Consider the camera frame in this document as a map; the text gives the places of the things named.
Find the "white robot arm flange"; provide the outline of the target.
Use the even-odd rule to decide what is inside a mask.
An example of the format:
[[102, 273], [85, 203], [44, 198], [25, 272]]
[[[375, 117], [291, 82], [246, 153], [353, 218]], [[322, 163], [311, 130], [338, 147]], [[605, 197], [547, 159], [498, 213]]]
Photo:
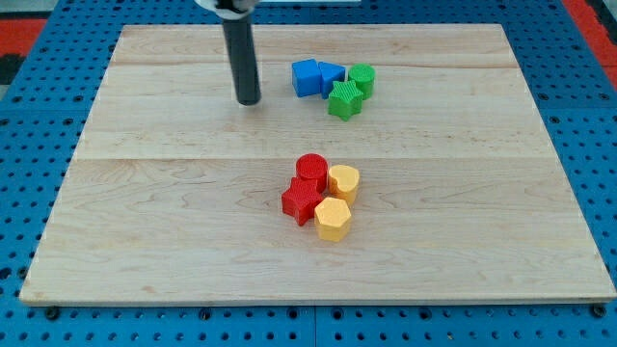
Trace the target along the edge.
[[224, 20], [239, 20], [251, 14], [259, 0], [195, 0], [200, 7]]

